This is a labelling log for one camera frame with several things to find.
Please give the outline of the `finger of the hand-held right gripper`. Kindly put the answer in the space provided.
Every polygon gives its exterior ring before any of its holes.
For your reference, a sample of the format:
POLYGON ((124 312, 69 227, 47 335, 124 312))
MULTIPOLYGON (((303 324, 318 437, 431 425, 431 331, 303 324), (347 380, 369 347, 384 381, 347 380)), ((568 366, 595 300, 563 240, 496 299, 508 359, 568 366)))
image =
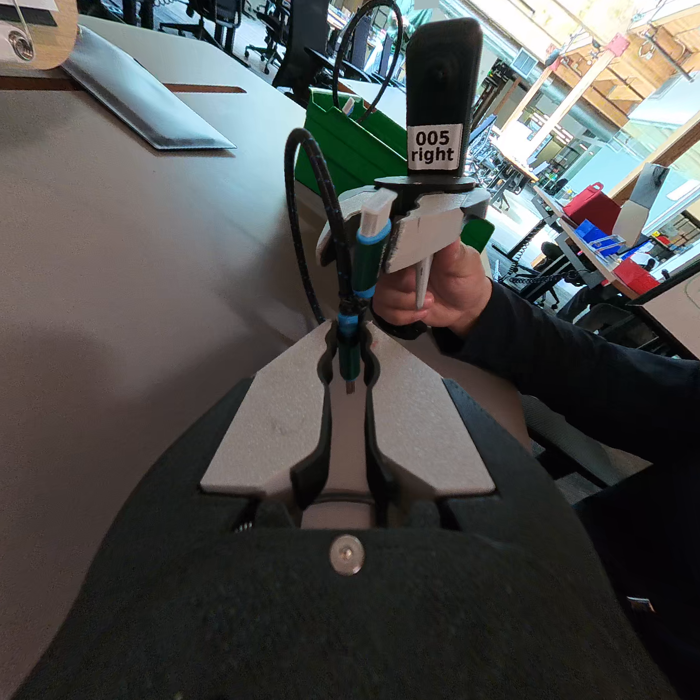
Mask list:
POLYGON ((463 222, 461 208, 398 219, 389 235, 384 271, 412 267, 449 246, 460 238, 463 222))
MULTIPOLYGON (((358 231, 361 229, 361 215, 363 209, 370 209, 371 213, 379 214, 381 211, 391 220, 391 212, 398 193, 388 188, 376 188, 363 186, 347 190, 338 197, 339 210, 344 222, 349 250, 353 252, 358 231)), ((326 222, 316 243, 316 263, 320 267, 328 267, 337 259, 333 235, 330 223, 326 222)))

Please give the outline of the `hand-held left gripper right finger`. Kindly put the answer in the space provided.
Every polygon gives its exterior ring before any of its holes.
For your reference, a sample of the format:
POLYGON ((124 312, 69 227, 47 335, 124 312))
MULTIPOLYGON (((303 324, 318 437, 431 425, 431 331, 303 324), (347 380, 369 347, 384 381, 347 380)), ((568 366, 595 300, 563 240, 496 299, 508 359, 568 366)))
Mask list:
POLYGON ((378 505, 495 493, 444 378, 373 322, 363 329, 367 483, 378 505))

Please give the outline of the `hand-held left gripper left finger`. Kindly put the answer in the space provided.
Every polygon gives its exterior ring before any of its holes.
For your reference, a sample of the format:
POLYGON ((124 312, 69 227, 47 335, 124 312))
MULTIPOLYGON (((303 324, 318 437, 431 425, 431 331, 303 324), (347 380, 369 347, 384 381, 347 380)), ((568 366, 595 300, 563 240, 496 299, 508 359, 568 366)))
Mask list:
POLYGON ((244 394, 199 483, 207 494, 308 508, 326 486, 336 324, 325 321, 241 383, 244 394))

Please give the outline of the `black braided cable green plugs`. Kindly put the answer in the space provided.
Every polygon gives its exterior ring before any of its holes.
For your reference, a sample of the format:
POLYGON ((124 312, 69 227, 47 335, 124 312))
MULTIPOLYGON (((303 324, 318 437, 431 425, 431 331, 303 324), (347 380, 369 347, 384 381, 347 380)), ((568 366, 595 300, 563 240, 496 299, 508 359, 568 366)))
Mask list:
POLYGON ((335 57, 335 63, 333 65, 333 71, 332 71, 332 101, 333 101, 333 106, 335 109, 342 111, 342 108, 339 104, 339 95, 338 95, 338 86, 339 86, 339 71, 340 71, 340 66, 342 63, 342 60, 344 59, 346 48, 349 46, 349 43, 354 37, 355 30, 361 21, 361 19, 370 13, 375 8, 379 7, 385 7, 389 8, 392 10, 396 23, 397 23, 397 37, 396 41, 394 42, 396 44, 396 51, 393 56, 393 60, 391 62, 390 68, 388 69, 387 74, 384 76, 384 79, 381 83, 381 87, 375 98, 373 99, 371 105, 367 108, 365 114, 363 117, 360 119, 360 123, 363 122, 364 119, 366 119, 377 107, 378 103, 380 102, 381 98, 384 95, 384 92, 387 90, 389 83, 393 77, 393 73, 397 67, 398 64, 398 59, 400 55, 400 49, 402 48, 403 44, 403 39, 404 39, 404 23, 403 23, 403 15, 400 11, 400 8, 398 4, 395 1, 367 1, 365 2, 354 14, 352 19, 349 21, 349 23, 346 25, 346 28, 344 30, 344 33, 342 35, 341 41, 339 48, 337 50, 337 54, 335 57))
POLYGON ((304 254, 302 234, 295 195, 295 163, 298 151, 307 154, 320 197, 327 215, 331 240, 335 246, 339 306, 336 338, 339 371, 346 384, 346 393, 355 391, 355 381, 361 368, 361 321, 370 305, 380 276, 384 252, 391 230, 390 213, 396 193, 381 188, 373 191, 361 205, 361 222, 350 247, 345 232, 345 219, 328 166, 320 146, 304 128, 293 129, 284 150, 285 196, 293 238, 295 258, 307 301, 317 323, 325 321, 320 308, 304 254))

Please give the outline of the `green plastic bin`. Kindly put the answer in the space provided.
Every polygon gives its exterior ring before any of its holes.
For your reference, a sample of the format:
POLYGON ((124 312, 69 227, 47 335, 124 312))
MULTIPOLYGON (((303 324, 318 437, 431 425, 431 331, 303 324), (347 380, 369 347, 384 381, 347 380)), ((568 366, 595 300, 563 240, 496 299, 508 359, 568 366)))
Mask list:
POLYGON ((352 98, 349 115, 337 108, 330 90, 311 88, 304 128, 319 145, 337 195, 376 179, 407 175, 407 133, 380 110, 361 123, 366 112, 363 100, 339 93, 343 107, 352 98))

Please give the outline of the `person's right forearm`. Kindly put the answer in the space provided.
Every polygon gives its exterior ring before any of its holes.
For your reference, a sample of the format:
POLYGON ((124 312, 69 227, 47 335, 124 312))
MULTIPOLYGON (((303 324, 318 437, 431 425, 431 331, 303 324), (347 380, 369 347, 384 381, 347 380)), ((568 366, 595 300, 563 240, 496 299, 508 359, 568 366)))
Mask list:
POLYGON ((655 465, 699 466, 699 362, 608 342, 496 284, 466 336, 433 328, 445 355, 510 381, 587 436, 655 465))

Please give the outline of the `person's right hand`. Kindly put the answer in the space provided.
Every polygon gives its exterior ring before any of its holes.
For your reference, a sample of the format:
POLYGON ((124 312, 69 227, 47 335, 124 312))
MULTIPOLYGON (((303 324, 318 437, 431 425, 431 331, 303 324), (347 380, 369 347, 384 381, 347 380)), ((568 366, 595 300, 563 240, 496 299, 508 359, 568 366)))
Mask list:
POLYGON ((433 256, 420 309, 416 306, 416 273, 407 267, 380 277, 372 310, 392 326, 423 322, 464 337, 485 310, 491 293, 492 282, 477 250, 455 241, 433 256))

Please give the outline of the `black office chair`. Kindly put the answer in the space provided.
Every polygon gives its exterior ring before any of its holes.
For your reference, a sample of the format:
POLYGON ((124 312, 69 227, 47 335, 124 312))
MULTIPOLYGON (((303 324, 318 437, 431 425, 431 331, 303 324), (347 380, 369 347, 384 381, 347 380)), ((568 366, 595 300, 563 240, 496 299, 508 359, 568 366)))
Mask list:
POLYGON ((272 85, 306 108, 320 64, 307 52, 326 55, 329 1, 290 1, 285 54, 272 85))
POLYGON ((240 1, 186 1, 186 14, 197 16, 198 22, 161 22, 158 30, 190 36, 233 56, 235 32, 241 24, 240 1))
POLYGON ((270 75, 270 69, 279 68, 284 59, 279 50, 286 48, 291 3, 289 1, 267 1, 264 9, 256 10, 256 17, 265 28, 265 43, 263 46, 246 46, 244 58, 249 59, 251 53, 259 55, 260 70, 264 75, 270 75))

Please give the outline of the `grey seat office chair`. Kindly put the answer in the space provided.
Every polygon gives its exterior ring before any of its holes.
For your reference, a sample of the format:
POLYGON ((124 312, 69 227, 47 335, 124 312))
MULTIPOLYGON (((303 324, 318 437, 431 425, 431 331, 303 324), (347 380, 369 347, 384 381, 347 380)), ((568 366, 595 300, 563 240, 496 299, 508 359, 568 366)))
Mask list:
POLYGON ((532 396, 522 396, 521 403, 536 458, 562 486, 595 493, 650 466, 586 436, 532 396))

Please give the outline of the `small blue bins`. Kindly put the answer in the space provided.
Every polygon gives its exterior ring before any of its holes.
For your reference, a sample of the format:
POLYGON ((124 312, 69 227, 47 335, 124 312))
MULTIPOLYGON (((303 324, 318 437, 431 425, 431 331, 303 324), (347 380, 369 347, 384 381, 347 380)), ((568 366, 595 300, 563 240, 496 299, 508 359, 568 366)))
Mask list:
POLYGON ((604 232, 587 219, 578 225, 575 233, 588 249, 601 258, 615 256, 625 248, 625 241, 621 237, 604 232))

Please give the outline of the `red tote bag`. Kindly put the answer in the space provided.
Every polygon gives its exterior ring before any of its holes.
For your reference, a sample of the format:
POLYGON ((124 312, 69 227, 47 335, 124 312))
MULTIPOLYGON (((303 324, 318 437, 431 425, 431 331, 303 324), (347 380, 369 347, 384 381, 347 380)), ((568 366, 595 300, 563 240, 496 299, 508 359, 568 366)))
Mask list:
POLYGON ((563 207, 565 216, 576 225, 589 221, 605 234, 612 234, 620 211, 621 206, 604 193, 601 182, 584 188, 563 207))

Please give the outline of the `wooden office desk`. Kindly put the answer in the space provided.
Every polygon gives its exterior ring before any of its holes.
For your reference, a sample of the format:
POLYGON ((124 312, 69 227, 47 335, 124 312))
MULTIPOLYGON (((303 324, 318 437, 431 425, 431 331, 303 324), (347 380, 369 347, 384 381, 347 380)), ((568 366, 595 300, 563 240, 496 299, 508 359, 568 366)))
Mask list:
POLYGON ((672 355, 699 359, 699 257, 670 279, 639 294, 616 275, 614 264, 605 261, 582 241, 555 200, 538 187, 534 187, 533 191, 533 201, 541 203, 554 215, 562 229, 556 240, 565 257, 581 269, 580 275, 589 287, 606 280, 609 286, 629 300, 627 306, 631 308, 632 318, 644 323, 656 337, 649 348, 660 349, 665 346, 672 355), (580 257, 574 253, 569 243, 578 247, 582 256, 595 267, 595 273, 586 267, 580 267, 580 257))

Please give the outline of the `red box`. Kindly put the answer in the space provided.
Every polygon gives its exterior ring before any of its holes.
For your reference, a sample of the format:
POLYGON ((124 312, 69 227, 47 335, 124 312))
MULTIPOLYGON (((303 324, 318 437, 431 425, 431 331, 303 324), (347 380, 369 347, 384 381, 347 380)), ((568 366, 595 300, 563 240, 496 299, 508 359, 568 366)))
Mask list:
POLYGON ((621 261, 612 273, 637 296, 642 296, 660 285, 659 281, 646 268, 636 263, 632 257, 621 261))

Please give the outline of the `display board on stand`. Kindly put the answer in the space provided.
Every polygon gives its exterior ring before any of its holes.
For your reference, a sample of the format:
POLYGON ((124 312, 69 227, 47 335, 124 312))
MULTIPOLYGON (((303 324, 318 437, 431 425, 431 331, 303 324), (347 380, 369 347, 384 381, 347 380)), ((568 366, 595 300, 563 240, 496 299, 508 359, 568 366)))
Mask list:
POLYGON ((645 164, 631 195, 621 206, 612 235, 620 239, 626 247, 633 247, 640 239, 669 170, 669 167, 660 164, 645 164))

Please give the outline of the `silver grey pouch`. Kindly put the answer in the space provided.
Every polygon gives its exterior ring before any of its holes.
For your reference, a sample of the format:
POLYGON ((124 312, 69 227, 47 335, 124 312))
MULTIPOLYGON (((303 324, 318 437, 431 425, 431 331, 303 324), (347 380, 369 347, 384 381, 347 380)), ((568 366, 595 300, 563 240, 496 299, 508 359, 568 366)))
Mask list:
POLYGON ((132 56, 83 25, 62 67, 156 150, 237 148, 132 56))

